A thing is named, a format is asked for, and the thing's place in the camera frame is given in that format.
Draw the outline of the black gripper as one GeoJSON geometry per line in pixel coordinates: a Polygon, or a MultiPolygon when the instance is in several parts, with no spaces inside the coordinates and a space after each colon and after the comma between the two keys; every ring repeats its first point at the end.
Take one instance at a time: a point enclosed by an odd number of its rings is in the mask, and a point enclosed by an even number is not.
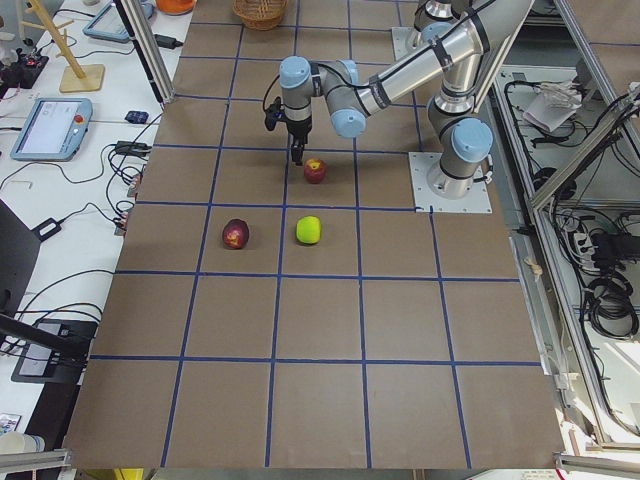
{"type": "Polygon", "coordinates": [[[308,143],[308,137],[311,132],[311,119],[285,121],[287,131],[292,136],[291,145],[291,161],[295,165],[302,164],[305,144],[308,143]]]}

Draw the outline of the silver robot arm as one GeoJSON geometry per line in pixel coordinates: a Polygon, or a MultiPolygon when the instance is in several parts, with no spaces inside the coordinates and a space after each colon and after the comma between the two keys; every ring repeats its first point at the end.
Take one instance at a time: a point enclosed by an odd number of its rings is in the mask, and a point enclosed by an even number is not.
{"type": "Polygon", "coordinates": [[[532,7],[529,1],[452,1],[450,23],[416,21],[421,42],[388,68],[360,82],[352,60],[328,63],[289,56],[279,65],[281,94],[263,112],[267,130],[285,124],[291,159],[301,164],[312,130],[312,98],[326,102],[336,134],[361,135],[369,117],[416,88],[440,79],[428,103],[428,117],[443,152],[427,175],[438,196],[463,198],[481,162],[488,158],[493,134],[476,116],[488,87],[506,58],[532,7]]]}
{"type": "Polygon", "coordinates": [[[413,31],[407,45],[415,49],[432,34],[443,32],[460,19],[467,1],[420,0],[414,12],[413,31]]]}

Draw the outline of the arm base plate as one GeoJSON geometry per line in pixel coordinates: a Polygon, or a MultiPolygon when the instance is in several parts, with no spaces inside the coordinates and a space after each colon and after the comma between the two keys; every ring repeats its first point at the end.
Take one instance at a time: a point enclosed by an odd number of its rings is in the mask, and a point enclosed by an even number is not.
{"type": "Polygon", "coordinates": [[[395,61],[413,53],[423,44],[422,32],[414,27],[393,27],[391,38],[395,61]]]}
{"type": "Polygon", "coordinates": [[[476,165],[468,179],[450,178],[440,169],[438,152],[410,152],[409,171],[413,190],[414,210],[419,213],[483,214],[492,213],[488,194],[490,170],[483,171],[488,156],[476,165]]]}

